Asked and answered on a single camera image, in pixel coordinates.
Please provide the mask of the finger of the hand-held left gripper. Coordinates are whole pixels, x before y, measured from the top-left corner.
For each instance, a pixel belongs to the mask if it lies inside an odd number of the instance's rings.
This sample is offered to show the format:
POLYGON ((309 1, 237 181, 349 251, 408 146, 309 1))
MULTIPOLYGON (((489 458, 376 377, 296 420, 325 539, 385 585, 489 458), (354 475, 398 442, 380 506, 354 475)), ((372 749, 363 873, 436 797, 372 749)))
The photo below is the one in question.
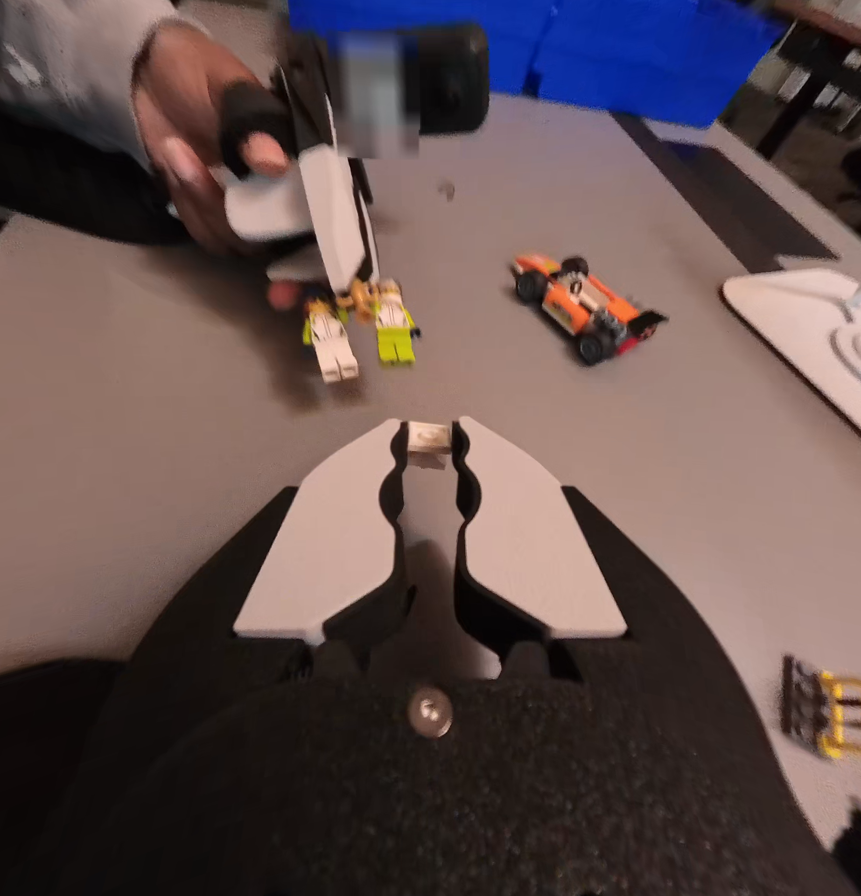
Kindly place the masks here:
POLYGON ((328 283, 334 292, 348 292, 365 258, 350 161, 334 148, 309 148, 298 163, 328 283))
POLYGON ((358 225, 365 250, 365 258, 358 269, 357 278, 366 283, 376 283, 379 279, 380 265, 375 229, 371 218, 373 194, 363 160, 350 159, 350 173, 358 225))

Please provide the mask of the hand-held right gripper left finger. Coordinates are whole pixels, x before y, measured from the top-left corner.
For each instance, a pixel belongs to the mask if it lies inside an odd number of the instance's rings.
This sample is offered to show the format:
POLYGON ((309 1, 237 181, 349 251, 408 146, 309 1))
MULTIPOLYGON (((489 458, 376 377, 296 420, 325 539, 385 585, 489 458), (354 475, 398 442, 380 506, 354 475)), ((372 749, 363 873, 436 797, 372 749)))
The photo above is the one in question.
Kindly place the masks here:
POLYGON ((303 478, 235 620, 250 639, 374 645, 407 613, 407 424, 385 420, 303 478))

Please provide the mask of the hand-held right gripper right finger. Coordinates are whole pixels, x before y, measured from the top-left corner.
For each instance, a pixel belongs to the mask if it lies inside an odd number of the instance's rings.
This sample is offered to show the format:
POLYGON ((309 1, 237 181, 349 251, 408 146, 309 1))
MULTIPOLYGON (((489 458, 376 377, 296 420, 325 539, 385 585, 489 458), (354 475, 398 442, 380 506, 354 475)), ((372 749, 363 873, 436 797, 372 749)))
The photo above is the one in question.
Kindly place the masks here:
POLYGON ((616 639, 627 624, 560 481, 473 418, 454 421, 456 613, 487 645, 616 639))

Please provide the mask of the green lego minifigure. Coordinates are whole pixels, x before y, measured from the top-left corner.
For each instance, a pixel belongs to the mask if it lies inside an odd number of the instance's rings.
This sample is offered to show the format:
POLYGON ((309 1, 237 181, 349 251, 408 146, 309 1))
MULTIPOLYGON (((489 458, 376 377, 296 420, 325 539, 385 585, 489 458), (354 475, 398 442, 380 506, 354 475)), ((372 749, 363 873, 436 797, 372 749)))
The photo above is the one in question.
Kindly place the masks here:
POLYGON ((402 288, 394 279, 373 284, 371 310, 376 326, 378 358, 385 365, 413 365, 413 341, 421 332, 403 304, 402 288))

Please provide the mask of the orange lego race car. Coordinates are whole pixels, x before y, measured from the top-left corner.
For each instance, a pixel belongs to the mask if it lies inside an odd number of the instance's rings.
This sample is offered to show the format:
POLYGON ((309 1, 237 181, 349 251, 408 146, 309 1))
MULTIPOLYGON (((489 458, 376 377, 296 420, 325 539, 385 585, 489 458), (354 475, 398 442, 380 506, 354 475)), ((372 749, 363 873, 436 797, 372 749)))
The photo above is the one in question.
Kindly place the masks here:
POLYGON ((519 254, 511 271, 515 297, 548 316, 587 367, 625 355, 669 320, 618 295, 592 274, 579 255, 558 260, 536 252, 519 254))

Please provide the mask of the grey lego plate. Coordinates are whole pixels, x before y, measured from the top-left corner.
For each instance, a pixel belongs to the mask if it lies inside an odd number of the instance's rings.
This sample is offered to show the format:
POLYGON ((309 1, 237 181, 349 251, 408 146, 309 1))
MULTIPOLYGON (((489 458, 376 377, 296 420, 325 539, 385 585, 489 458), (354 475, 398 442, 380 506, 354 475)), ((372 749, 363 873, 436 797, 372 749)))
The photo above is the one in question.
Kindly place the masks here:
POLYGON ((811 752, 826 723, 825 695, 819 671, 792 654, 783 656, 780 695, 782 733, 811 752))

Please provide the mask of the small yellow lego piece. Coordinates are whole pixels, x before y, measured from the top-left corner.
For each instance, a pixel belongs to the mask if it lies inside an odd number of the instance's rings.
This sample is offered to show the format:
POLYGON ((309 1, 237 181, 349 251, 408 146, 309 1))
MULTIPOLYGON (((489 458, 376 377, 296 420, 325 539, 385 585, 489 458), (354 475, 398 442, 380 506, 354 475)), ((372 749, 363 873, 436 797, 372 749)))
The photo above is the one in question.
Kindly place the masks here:
POLYGON ((861 678, 817 674, 823 697, 818 753, 828 759, 861 757, 861 678))

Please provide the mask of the white booklet stand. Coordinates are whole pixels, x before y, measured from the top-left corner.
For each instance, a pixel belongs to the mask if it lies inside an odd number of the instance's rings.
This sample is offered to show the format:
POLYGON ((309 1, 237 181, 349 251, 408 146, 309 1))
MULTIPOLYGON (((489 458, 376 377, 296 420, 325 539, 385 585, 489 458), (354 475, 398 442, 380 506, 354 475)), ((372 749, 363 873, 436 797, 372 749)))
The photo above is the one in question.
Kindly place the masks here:
POLYGON ((827 267, 748 274, 721 298, 861 434, 861 280, 827 267))

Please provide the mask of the person's left forearm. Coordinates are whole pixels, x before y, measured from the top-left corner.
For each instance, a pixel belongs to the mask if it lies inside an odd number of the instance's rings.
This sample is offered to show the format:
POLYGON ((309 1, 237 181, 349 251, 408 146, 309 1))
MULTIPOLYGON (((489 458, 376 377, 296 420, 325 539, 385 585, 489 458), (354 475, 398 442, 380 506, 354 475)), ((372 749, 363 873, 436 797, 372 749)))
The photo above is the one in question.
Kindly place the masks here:
POLYGON ((157 28, 183 21, 166 1, 0 1, 0 105, 147 168, 133 74, 157 28))

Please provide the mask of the person's left hand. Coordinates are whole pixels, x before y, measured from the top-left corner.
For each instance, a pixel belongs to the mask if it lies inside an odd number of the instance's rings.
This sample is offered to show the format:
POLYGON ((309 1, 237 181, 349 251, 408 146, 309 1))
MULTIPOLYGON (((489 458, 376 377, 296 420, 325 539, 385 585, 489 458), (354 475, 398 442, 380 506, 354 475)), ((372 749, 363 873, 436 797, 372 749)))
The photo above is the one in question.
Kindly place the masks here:
POLYGON ((234 53, 185 21, 162 21, 139 56, 132 102, 142 146, 179 220, 201 248, 226 256, 256 255, 226 215, 224 187, 213 176, 222 161, 220 113, 227 87, 264 85, 234 53))

